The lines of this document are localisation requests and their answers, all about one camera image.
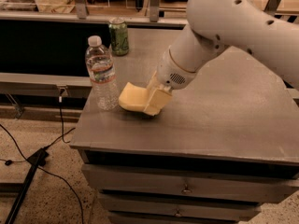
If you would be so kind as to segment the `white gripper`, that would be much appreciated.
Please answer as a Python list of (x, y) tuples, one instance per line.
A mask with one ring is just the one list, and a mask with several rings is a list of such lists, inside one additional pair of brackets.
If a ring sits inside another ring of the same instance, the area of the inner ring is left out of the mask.
[(186, 88), (196, 75), (197, 67), (187, 59), (182, 61), (176, 59), (171, 51), (171, 47), (168, 47), (157, 66), (157, 72), (153, 73), (147, 85), (148, 90), (154, 90), (150, 94), (143, 112), (150, 116), (158, 115), (171, 100), (171, 93), (155, 89), (159, 86), (159, 82), (173, 90), (181, 90)]

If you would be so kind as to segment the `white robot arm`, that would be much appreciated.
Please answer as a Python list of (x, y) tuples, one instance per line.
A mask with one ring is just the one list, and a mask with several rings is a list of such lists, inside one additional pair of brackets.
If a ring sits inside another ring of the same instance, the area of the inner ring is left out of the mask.
[(144, 112), (157, 115), (171, 91), (183, 89), (227, 47), (244, 50), (299, 88), (299, 26), (276, 19), (249, 0), (188, 0), (187, 21), (148, 85)]

